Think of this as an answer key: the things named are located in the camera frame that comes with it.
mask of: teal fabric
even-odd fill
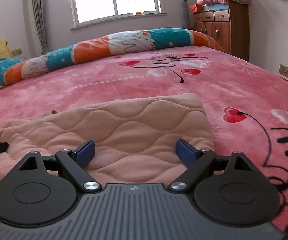
[[[191,45],[191,37],[187,30],[177,28],[163,28],[148,30],[155,41],[156,49],[175,48]]]
[[[48,57],[46,67],[50,71],[54,71],[74,65],[72,61],[72,49],[74,46],[75,45],[71,45],[69,47],[58,49],[46,54],[46,56]]]
[[[18,58],[6,58],[0,60],[0,85],[5,85],[4,73],[6,72],[6,70],[22,61],[24,60]]]

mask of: window frame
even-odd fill
[[[154,0],[154,2],[155,2],[156,10],[155,11],[145,12],[145,13],[143,13],[143,15],[165,15],[165,13],[164,13],[164,5],[162,4],[162,0]],[[113,0],[113,4],[114,4],[115,15],[107,16],[107,17],[103,17],[103,18],[98,18],[98,19],[94,19],[94,20],[90,20],[90,21],[86,21],[86,22],[80,23],[78,21],[76,2],[75,2],[75,0],[71,0],[72,13],[73,13],[73,22],[74,22],[74,28],[73,29],[79,28],[79,27],[85,26],[85,25],[92,25],[92,24],[95,24],[95,23],[100,23],[100,22],[103,22],[103,21],[110,21],[110,20],[114,20],[114,19],[125,19],[127,17],[138,17],[138,16],[134,16],[133,13],[118,14],[116,0]]]

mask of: colorful bolster pillow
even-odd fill
[[[0,61],[0,85],[12,85],[67,66],[109,56],[183,46],[207,46],[223,51],[211,37],[191,30],[163,28],[120,32],[82,41],[26,61],[3,59]]]

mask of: black plastic mount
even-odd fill
[[[102,189],[83,170],[94,154],[91,140],[55,156],[28,153],[0,182],[0,239],[284,237],[271,224],[278,191],[241,152],[217,156],[179,140],[176,154],[188,169],[167,189],[163,184]],[[215,171],[223,172],[214,176]]]

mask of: wooden cabinet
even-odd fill
[[[194,28],[215,39],[228,54],[249,61],[248,5],[230,1],[227,9],[194,14]]]
[[[194,29],[198,32],[204,33],[204,24],[202,22],[194,23]]]
[[[203,24],[204,24],[204,34],[212,37],[215,40],[216,39],[215,22],[207,22],[207,23],[203,23]]]
[[[224,51],[231,54],[231,26],[229,22],[215,22],[215,40],[223,47]]]

